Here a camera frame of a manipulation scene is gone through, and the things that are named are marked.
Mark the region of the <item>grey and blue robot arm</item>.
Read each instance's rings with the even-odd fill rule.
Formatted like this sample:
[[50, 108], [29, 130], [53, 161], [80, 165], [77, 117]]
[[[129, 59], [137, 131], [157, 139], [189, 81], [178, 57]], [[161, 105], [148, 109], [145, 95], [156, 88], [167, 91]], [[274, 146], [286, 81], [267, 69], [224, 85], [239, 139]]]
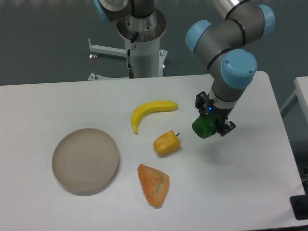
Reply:
[[[199, 117], [194, 132], [203, 139], [214, 134], [224, 136], [236, 125], [229, 114], [257, 71], [255, 57], [243, 46], [264, 37], [275, 27], [275, 15], [266, 5], [249, 0], [215, 0], [212, 2], [224, 18], [219, 25], [207, 20], [193, 24], [185, 43], [202, 63], [214, 82], [209, 92], [196, 96]], [[105, 22], [116, 22], [125, 42], [129, 78], [157, 77], [160, 38], [167, 21], [152, 0], [96, 0], [94, 5]]]

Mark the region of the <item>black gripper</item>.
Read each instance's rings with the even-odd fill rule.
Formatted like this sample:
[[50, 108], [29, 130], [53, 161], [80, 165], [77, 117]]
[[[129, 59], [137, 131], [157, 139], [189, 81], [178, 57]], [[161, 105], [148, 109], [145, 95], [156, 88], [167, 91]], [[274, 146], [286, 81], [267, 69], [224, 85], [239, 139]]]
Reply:
[[199, 115], [209, 114], [216, 126], [216, 132], [223, 137], [236, 128], [236, 124], [228, 120], [234, 106], [228, 102], [227, 105], [220, 105], [219, 103], [219, 100], [207, 99], [207, 94], [204, 91], [197, 94], [195, 98], [195, 108]]

